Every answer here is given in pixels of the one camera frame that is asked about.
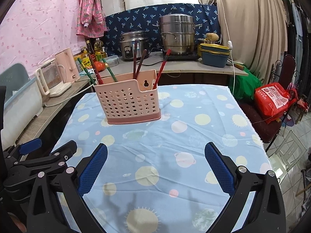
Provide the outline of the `silver rice cooker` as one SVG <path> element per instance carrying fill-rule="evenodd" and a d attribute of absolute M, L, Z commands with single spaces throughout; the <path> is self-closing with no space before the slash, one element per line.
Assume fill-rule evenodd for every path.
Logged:
<path fill-rule="evenodd" d="M 134 32 L 122 33 L 120 36 L 120 47 L 122 59 L 124 61 L 133 61 L 136 47 L 136 59 L 140 59 L 143 50 L 147 50 L 145 58 L 149 56 L 149 37 L 145 30 L 139 30 Z"/>

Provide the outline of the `potato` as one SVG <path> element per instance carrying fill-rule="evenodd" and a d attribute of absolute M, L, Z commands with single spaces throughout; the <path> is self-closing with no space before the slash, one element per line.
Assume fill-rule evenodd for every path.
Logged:
<path fill-rule="evenodd" d="M 204 40 L 209 43 L 215 43 L 219 40 L 219 36 L 216 33 L 207 33 Z"/>

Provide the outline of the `black induction cooker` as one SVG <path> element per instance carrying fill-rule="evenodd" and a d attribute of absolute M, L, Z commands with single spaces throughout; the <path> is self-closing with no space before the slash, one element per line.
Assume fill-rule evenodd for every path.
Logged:
<path fill-rule="evenodd" d="M 168 61 L 197 61 L 200 56 L 197 53 L 192 54 L 182 54 L 182 55 L 173 55 L 170 54 Z"/>

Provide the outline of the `red plastic bag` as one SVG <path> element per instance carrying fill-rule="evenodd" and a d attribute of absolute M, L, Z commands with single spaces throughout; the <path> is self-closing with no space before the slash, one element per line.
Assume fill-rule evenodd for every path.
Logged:
<path fill-rule="evenodd" d="M 253 97 L 262 119 L 271 123 L 281 118 L 298 101 L 297 91 L 285 90 L 279 83 L 270 83 L 255 90 Z"/>

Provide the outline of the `dark red chopstick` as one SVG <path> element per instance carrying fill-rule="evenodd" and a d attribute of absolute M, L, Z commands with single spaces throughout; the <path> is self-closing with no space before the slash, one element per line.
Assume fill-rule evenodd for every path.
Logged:
<path fill-rule="evenodd" d="M 95 65 L 94 65 L 94 62 L 93 62 L 93 59 L 92 59 L 91 54 L 88 54 L 88 57 L 89 57 L 89 59 L 90 59 L 92 68 L 93 68 L 94 73 L 95 73 L 95 75 L 96 75 L 96 78 L 97 78 L 97 80 L 98 80 L 98 84 L 99 84 L 99 85 L 103 85 L 103 81 L 102 81 L 102 79 L 101 79 L 101 76 L 100 76 L 98 70 L 96 69 L 96 67 L 95 67 Z"/>

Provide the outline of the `red tomato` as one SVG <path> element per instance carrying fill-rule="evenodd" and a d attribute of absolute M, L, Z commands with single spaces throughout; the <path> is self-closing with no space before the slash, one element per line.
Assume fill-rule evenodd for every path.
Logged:
<path fill-rule="evenodd" d="M 94 66 L 98 72 L 104 71 L 106 69 L 105 63 L 100 61 L 95 61 Z"/>

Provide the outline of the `red chopstick black tip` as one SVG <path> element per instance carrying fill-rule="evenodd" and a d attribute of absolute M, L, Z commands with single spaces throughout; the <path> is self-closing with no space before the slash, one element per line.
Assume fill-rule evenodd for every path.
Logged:
<path fill-rule="evenodd" d="M 160 77 L 161 77 L 161 74 L 162 74 L 162 72 L 163 72 L 163 70 L 164 70 L 164 67 L 165 67 L 165 65 L 166 65 L 166 63 L 167 63 L 167 60 L 168 60 L 168 57 L 170 56 L 170 54 L 171 54 L 171 49 L 168 49 L 167 52 L 166 52 L 166 55 L 165 55 L 165 57 L 164 57 L 164 60 L 163 60 L 163 62 L 162 62 L 162 64 L 161 64 L 161 67 L 160 67 L 160 69 L 159 69 L 159 72 L 158 72 L 158 74 L 157 74 L 155 83 L 154 83 L 153 88 L 152 88 L 153 90 L 156 89 L 157 86 L 158 86 L 159 79 L 160 79 Z"/>

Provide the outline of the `green chopstick gold band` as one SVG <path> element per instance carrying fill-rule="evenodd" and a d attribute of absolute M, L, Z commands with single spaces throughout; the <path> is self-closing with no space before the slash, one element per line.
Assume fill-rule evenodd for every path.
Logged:
<path fill-rule="evenodd" d="M 89 73 L 88 69 L 83 65 L 83 62 L 82 62 L 82 60 L 81 60 L 80 58 L 78 58 L 78 62 L 79 62 L 79 64 L 81 65 L 83 71 L 84 71 L 84 72 L 86 73 L 86 75 L 89 77 L 91 83 L 92 83 L 93 85 L 96 85 L 95 80 L 93 79 L 93 77 L 92 77 L 91 74 Z"/>

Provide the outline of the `white storage bin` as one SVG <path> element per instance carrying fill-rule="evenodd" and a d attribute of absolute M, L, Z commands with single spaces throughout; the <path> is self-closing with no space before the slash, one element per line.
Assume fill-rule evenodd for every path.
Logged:
<path fill-rule="evenodd" d="M 43 110 L 42 95 L 36 77 L 30 79 L 25 67 L 14 64 L 1 73 L 1 85 L 6 86 L 2 147 L 14 145 L 30 121 Z"/>

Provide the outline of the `dark metal chair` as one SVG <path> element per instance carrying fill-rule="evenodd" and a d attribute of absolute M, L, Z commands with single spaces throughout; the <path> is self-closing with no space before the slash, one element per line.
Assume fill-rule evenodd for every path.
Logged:
<path fill-rule="evenodd" d="M 265 151 L 270 149 L 290 109 L 298 102 L 297 90 L 289 88 L 296 68 L 294 57 L 286 55 L 277 64 L 281 68 L 280 74 L 273 70 L 270 73 L 271 79 L 278 78 L 277 82 L 255 89 L 253 99 L 238 101 L 260 140 L 268 145 Z"/>

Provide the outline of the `pink floral garment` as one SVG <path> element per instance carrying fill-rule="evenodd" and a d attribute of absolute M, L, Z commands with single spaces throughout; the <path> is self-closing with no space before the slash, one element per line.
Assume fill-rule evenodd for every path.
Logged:
<path fill-rule="evenodd" d="M 100 0 L 78 0 L 79 12 L 76 34 L 87 38 L 100 38 L 107 32 L 105 14 Z"/>

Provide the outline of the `pink electric kettle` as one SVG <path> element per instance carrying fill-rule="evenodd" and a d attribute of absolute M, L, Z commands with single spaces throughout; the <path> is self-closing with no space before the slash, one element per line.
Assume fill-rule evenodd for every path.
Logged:
<path fill-rule="evenodd" d="M 74 83 L 80 79 L 78 67 L 74 61 L 71 48 L 66 48 L 54 55 L 59 66 L 63 82 Z"/>

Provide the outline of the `maroon chopstick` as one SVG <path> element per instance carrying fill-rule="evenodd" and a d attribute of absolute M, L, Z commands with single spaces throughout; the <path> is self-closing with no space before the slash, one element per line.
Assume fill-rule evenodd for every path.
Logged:
<path fill-rule="evenodd" d="M 134 54 L 133 54 L 133 79 L 136 79 L 136 59 L 137 59 L 138 41 L 135 40 Z"/>

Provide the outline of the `brown chopstick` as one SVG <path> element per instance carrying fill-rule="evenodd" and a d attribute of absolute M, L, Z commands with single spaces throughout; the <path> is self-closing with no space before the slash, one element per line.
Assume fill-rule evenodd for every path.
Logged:
<path fill-rule="evenodd" d="M 143 60 L 144 60 L 146 54 L 147 54 L 147 50 L 143 50 L 143 53 L 142 53 L 141 59 L 139 61 L 138 67 L 136 68 L 136 71 L 135 71 L 135 79 L 138 78 L 138 75 L 139 75 L 139 72 L 140 72 L 140 69 L 141 69 L 141 66 L 142 66 L 142 63 L 143 63 Z"/>

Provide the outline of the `blue yellow stacked basins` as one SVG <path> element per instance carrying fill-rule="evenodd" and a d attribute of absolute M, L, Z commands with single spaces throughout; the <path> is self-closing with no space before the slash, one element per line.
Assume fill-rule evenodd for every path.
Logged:
<path fill-rule="evenodd" d="M 218 44 L 202 43 L 199 46 L 199 51 L 204 65 L 224 68 L 231 49 Z"/>

